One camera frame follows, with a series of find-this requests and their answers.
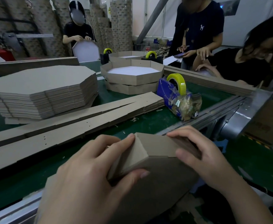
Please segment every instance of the workbench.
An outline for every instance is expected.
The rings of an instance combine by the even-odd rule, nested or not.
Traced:
[[[107,91],[104,80],[99,80],[98,85],[99,96],[94,101],[93,106],[129,97],[125,94]],[[191,83],[187,83],[187,88],[193,93],[202,95],[201,110],[233,97],[232,94]],[[66,162],[87,141],[100,134],[114,135],[120,139],[135,132],[156,134],[179,122],[178,117],[173,115],[166,107],[162,107],[138,116],[136,119],[127,120],[116,126],[88,135],[85,138],[42,151],[4,168],[0,170],[0,210],[44,188],[47,178],[55,174],[60,165]],[[0,131],[17,126],[5,125],[4,118],[0,116]],[[225,156],[240,175],[243,174],[239,171],[239,167],[249,174],[254,183],[273,192],[272,151],[245,136],[241,136],[236,142],[228,143]]]

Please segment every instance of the woman with glasses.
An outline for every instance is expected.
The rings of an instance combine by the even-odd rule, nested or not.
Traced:
[[[178,50],[184,52],[181,68],[190,70],[197,55],[205,60],[210,51],[221,46],[224,11],[213,0],[182,0],[182,4],[189,16]]]
[[[273,78],[273,17],[252,29],[243,48],[224,49],[202,61],[197,57],[193,69],[207,68],[216,77],[257,86],[267,77]]]

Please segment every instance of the hand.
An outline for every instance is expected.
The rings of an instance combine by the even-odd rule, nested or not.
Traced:
[[[123,140],[100,135],[86,143],[59,167],[53,194],[38,224],[107,223],[132,186],[149,174],[138,169],[115,187],[108,183],[106,175],[111,165],[133,142],[134,135],[130,134]]]
[[[186,45],[181,45],[181,47],[178,48],[180,52],[184,52],[187,49]]]
[[[201,64],[199,65],[195,71],[200,71],[202,68],[207,68],[207,69],[210,69],[212,70],[212,68],[214,68],[213,66],[209,65],[209,64]]]
[[[83,37],[80,36],[80,35],[75,35],[75,36],[72,36],[72,39],[73,39],[74,41],[82,41],[82,40],[83,40]]]
[[[206,60],[206,57],[214,56],[208,47],[197,49],[196,53],[201,56],[202,61]]]
[[[183,149],[177,149],[176,156],[193,168],[210,187],[223,193],[229,190],[234,181],[241,178],[217,146],[195,128],[186,126],[169,132],[167,135],[187,137],[198,146],[202,152],[202,160]]]
[[[183,58],[190,57],[190,56],[192,56],[194,54],[196,54],[196,50],[190,50],[190,51],[183,54]]]
[[[85,37],[85,40],[86,40],[86,41],[92,41],[92,38],[89,37],[89,36],[86,36],[86,37]]]

